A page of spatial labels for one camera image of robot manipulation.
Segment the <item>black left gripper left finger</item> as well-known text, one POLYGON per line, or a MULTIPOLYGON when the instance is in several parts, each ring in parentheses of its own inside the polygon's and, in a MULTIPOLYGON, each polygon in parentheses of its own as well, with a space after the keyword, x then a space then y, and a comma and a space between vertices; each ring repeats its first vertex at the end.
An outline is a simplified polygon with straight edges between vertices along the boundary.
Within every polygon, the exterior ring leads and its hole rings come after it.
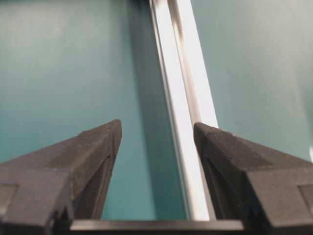
POLYGON ((99 220, 121 139, 115 119, 1 163, 1 234, 50 235, 60 222, 99 220))

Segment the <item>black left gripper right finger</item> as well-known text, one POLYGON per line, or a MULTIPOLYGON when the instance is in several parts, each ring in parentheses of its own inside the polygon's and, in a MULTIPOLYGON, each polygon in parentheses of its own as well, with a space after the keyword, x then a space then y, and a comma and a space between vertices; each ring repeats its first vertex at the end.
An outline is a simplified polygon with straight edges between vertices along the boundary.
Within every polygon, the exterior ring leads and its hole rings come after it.
POLYGON ((313 165, 201 122, 194 142, 217 219, 252 235, 313 232, 313 165))

